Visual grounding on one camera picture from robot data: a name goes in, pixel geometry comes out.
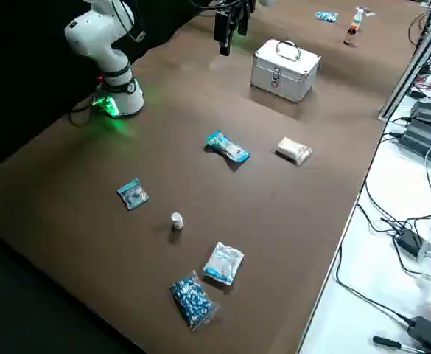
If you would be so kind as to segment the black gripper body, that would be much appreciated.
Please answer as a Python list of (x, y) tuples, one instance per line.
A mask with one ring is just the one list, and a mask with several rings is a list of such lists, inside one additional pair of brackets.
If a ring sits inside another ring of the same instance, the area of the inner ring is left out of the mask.
[(254, 13), (256, 10), (255, 0), (233, 0), (221, 1), (217, 5), (217, 11), (229, 11), (235, 9), (245, 9), (248, 13)]

